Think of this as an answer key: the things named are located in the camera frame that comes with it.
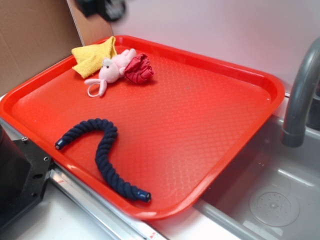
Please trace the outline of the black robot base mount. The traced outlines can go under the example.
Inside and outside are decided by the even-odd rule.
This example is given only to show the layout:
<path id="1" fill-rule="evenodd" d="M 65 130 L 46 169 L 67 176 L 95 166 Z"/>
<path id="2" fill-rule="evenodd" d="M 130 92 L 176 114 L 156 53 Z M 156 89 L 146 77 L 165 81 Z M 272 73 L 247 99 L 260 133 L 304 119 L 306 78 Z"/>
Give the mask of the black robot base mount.
<path id="1" fill-rule="evenodd" d="M 39 204 L 52 158 L 31 140 L 11 140 L 0 128 L 0 230 Z"/>

